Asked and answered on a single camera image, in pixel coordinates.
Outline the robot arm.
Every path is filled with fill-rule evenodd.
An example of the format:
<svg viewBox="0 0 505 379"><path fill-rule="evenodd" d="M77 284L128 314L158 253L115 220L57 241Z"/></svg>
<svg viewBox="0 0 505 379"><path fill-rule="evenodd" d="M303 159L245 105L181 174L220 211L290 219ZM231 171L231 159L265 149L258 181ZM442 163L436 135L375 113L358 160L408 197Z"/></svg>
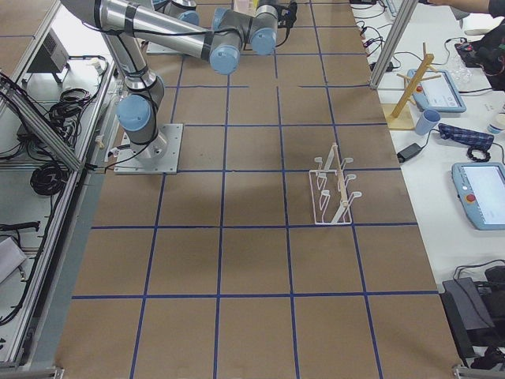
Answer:
<svg viewBox="0 0 505 379"><path fill-rule="evenodd" d="M193 1L171 1L165 10L156 10L150 1L64 1L62 5L102 34L124 77L128 94L116 106L116 118L129 149L110 165L117 174L173 174L178 168L183 127L157 121L164 84L144 59L141 40L199 58L216 73L229 75L237 69L245 46L258 55L273 54L278 30L291 30L297 20L295 1L288 6L259 1L251 15L218 8L211 28L197 24Z"/></svg>
<svg viewBox="0 0 505 379"><path fill-rule="evenodd" d="M190 24L198 25L200 16L193 0L153 0L154 10Z"/></svg>

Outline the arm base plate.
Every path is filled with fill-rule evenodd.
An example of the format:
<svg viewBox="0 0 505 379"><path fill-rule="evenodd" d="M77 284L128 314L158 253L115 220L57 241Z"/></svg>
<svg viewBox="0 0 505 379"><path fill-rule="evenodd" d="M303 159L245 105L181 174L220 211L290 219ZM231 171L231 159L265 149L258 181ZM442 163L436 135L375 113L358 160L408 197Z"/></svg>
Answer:
<svg viewBox="0 0 505 379"><path fill-rule="evenodd" d="M119 163L113 166L115 174L176 174L183 134L182 124L162 124L156 139L144 150L131 144L126 132L122 144L128 148L118 153Z"/></svg>
<svg viewBox="0 0 505 379"><path fill-rule="evenodd" d="M180 51L153 42L148 42L146 52L149 55L183 55Z"/></svg>

